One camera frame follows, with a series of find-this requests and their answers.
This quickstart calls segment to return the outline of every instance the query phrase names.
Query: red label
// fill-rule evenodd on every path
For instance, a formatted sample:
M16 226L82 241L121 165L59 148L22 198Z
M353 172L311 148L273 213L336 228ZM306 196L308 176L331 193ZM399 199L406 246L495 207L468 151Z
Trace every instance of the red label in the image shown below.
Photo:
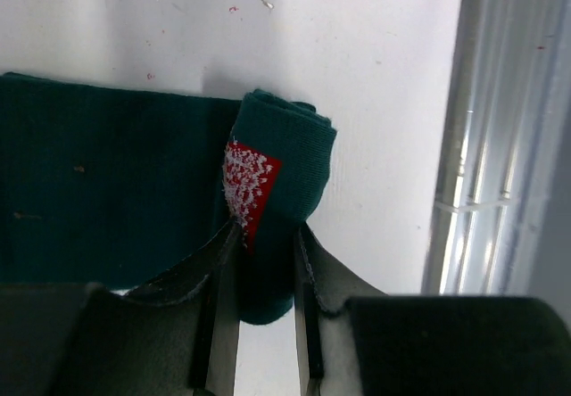
M236 140L228 143L224 159L224 195L230 213L244 229L245 243L253 253L253 241L261 215L276 182L281 161Z

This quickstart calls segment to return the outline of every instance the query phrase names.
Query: green fabric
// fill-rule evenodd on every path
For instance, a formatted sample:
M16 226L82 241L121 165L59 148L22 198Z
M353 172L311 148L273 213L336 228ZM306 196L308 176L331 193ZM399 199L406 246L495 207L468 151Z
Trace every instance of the green fabric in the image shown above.
M239 106L0 77L0 281L127 288L197 250Z
M306 103L289 103L256 90L242 101L230 142L281 161L255 233L253 254L244 255L241 318L266 324L292 306L294 231L318 206L329 178L336 131Z
M242 319L281 317L335 130L260 90L240 102L0 77L0 282L129 288L172 267L228 219L228 139L281 163L239 260Z

